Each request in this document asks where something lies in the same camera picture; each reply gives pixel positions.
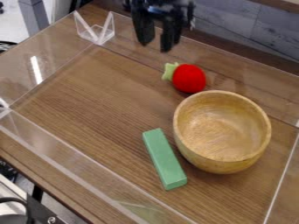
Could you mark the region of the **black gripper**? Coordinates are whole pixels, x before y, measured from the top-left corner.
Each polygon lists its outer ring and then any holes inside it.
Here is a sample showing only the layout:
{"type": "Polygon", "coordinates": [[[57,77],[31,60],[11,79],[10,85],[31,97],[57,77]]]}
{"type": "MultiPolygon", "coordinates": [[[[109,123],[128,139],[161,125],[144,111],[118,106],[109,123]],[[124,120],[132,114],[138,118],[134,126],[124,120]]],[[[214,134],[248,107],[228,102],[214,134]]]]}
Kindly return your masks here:
{"type": "Polygon", "coordinates": [[[172,50],[180,41],[182,26],[189,30],[194,26],[193,11],[196,4],[193,0],[122,0],[122,8],[130,11],[137,41],[145,46],[154,39],[154,21],[148,12],[158,18],[170,12],[181,12],[162,19],[162,34],[160,35],[161,52],[172,50]]]}

